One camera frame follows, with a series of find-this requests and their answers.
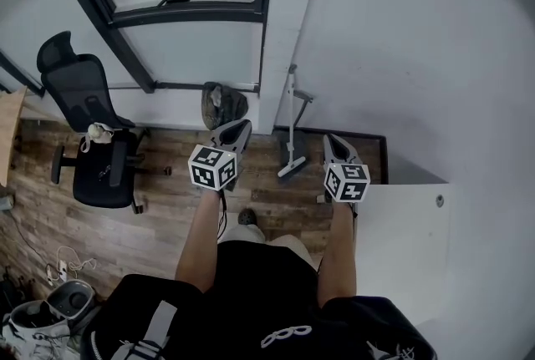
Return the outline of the person's left forearm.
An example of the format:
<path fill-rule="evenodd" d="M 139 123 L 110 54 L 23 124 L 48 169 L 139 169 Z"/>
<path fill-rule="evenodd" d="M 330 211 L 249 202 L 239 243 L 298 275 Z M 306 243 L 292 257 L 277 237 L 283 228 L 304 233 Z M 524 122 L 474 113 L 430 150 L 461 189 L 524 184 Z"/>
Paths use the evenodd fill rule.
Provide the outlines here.
<path fill-rule="evenodd" d="M 217 236 L 220 196 L 204 190 L 191 223 L 186 243 L 176 268 L 176 280 L 207 292 L 217 271 Z"/>

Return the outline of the white and grey open bag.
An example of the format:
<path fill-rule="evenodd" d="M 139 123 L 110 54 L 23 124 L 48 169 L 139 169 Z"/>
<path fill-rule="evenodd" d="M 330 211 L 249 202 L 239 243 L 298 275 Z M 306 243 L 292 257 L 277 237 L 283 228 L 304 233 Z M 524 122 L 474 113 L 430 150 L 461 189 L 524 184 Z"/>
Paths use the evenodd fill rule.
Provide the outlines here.
<path fill-rule="evenodd" d="M 15 307 L 0 324 L 0 360 L 80 360 L 82 334 L 99 310 L 94 297 L 89 284 L 71 280 Z"/>

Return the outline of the light wooden desk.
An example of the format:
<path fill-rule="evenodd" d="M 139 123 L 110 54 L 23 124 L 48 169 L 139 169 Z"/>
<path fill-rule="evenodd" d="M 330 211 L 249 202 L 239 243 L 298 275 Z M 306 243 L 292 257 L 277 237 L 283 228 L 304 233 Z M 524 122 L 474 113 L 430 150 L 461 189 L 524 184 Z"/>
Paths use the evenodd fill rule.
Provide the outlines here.
<path fill-rule="evenodd" d="M 22 112 L 27 87 L 13 93 L 0 93 L 0 185 L 8 186 L 8 172 L 11 169 L 13 141 Z"/>

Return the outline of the person's right forearm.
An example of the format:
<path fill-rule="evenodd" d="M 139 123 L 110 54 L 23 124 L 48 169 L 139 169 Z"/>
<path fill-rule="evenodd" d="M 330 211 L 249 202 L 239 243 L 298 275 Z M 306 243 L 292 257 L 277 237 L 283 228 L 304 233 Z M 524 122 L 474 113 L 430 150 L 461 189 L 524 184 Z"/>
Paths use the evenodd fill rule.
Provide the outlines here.
<path fill-rule="evenodd" d="M 318 305 L 357 293 L 354 258 L 354 218 L 347 203 L 332 204 L 328 243 L 318 270 Z"/>

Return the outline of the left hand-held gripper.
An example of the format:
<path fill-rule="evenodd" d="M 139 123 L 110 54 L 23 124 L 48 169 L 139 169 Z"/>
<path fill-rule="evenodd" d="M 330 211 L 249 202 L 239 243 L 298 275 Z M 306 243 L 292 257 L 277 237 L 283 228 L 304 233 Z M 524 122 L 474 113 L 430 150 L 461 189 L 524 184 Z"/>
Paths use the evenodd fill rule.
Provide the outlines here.
<path fill-rule="evenodd" d="M 213 130 L 211 140 L 197 145 L 188 159 L 191 183 L 208 190 L 233 191 L 251 133 L 249 119 L 233 120 Z"/>

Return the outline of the black folded tripod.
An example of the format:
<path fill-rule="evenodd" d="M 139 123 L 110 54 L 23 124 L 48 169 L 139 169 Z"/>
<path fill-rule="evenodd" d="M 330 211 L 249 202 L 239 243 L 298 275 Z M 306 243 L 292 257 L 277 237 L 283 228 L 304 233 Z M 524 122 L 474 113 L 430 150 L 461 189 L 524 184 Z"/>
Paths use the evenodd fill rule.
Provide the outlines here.
<path fill-rule="evenodd" d="M 5 266 L 0 276 L 0 310 L 10 312 L 24 302 L 23 289 L 16 284 L 10 275 L 10 266 Z"/>

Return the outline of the white table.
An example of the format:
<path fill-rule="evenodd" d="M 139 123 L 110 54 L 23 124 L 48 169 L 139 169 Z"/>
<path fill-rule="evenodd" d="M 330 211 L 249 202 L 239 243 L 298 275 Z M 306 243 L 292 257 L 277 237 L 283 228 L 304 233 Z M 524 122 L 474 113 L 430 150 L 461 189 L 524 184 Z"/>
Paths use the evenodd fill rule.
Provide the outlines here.
<path fill-rule="evenodd" d="M 444 310 L 450 203 L 444 183 L 371 185 L 358 205 L 358 295 L 391 300 L 427 340 Z"/>

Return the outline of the person's beige trousers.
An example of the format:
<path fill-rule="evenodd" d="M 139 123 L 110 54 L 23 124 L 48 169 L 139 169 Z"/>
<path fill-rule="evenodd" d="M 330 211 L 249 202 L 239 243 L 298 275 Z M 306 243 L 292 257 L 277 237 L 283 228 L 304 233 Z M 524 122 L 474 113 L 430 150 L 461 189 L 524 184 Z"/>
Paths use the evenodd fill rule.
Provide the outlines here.
<path fill-rule="evenodd" d="M 225 231 L 220 242 L 225 241 L 247 241 L 267 246 L 286 247 L 306 261 L 314 270 L 318 269 L 306 246 L 293 235 L 283 235 L 268 241 L 258 226 L 254 224 L 236 225 Z"/>

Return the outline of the person's black t-shirt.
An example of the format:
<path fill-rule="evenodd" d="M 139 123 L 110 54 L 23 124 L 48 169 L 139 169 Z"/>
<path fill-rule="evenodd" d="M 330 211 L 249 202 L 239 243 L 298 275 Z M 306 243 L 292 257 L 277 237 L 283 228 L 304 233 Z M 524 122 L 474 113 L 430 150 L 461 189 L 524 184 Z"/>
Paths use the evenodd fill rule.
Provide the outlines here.
<path fill-rule="evenodd" d="M 213 286 L 129 274 L 86 327 L 81 360 L 437 360 L 383 297 L 317 301 L 286 247 L 225 241 Z"/>

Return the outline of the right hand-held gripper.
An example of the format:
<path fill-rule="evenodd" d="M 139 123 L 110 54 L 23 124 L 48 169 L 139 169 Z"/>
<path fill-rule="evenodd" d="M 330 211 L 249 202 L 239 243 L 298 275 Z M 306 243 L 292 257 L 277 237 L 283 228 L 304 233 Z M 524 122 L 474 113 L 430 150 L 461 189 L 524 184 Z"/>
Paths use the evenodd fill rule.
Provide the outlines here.
<path fill-rule="evenodd" d="M 336 134 L 325 134 L 323 137 L 324 164 L 327 165 L 324 178 L 326 192 L 336 202 L 358 203 L 367 193 L 371 178 L 369 168 L 362 160 L 352 144 Z"/>

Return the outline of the white plush toy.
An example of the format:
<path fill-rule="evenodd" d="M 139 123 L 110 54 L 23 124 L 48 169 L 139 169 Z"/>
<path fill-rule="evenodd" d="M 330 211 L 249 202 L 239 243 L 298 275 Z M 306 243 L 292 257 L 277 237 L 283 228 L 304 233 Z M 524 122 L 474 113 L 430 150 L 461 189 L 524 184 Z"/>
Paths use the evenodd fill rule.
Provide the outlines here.
<path fill-rule="evenodd" d="M 84 136 L 80 150 L 83 153 L 88 153 L 93 143 L 99 145 L 107 145 L 112 142 L 114 130 L 107 124 L 92 123 Z"/>

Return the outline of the white broom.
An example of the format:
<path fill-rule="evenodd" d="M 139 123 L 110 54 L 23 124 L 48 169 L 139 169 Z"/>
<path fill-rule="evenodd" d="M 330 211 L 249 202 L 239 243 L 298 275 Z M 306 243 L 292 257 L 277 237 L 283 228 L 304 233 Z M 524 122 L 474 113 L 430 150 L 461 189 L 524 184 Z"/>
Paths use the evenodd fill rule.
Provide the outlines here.
<path fill-rule="evenodd" d="M 306 158 L 303 155 L 299 155 L 297 158 L 294 157 L 294 121 L 293 117 L 293 98 L 295 91 L 295 71 L 297 65 L 292 63 L 288 68 L 288 142 L 287 142 L 287 151 L 288 151 L 288 162 L 287 164 L 278 172 L 278 177 L 280 179 L 288 178 L 295 174 L 301 166 L 305 163 Z"/>

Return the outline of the black mesh office chair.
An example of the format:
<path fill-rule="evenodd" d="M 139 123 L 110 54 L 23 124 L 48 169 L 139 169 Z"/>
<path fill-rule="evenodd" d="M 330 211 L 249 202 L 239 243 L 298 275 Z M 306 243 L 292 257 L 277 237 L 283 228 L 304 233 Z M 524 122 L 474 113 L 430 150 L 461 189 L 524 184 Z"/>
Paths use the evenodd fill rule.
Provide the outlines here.
<path fill-rule="evenodd" d="M 74 168 L 73 196 L 84 204 L 106 209 L 132 208 L 144 211 L 135 201 L 135 177 L 149 174 L 142 168 L 145 157 L 138 149 L 150 137 L 148 129 L 136 133 L 135 123 L 119 116 L 110 97 L 104 66 L 95 55 L 77 54 L 71 45 L 71 33 L 63 31 L 43 43 L 38 51 L 37 68 L 47 93 L 58 105 L 69 127 L 81 134 L 77 155 L 56 147 L 51 181 L 58 184 L 64 168 Z M 92 123 L 107 124 L 115 132 L 107 145 L 93 143 L 88 153 L 80 146 Z"/>

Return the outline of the black window frame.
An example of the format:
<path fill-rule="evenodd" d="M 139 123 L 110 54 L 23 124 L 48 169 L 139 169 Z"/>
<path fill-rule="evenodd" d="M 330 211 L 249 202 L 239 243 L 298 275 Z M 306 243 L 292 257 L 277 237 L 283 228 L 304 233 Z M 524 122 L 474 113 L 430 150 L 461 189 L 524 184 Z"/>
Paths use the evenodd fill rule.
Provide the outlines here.
<path fill-rule="evenodd" d="M 269 0 L 0 0 L 0 84 L 43 96 L 34 58 L 69 30 L 107 64 L 115 89 L 260 88 Z"/>

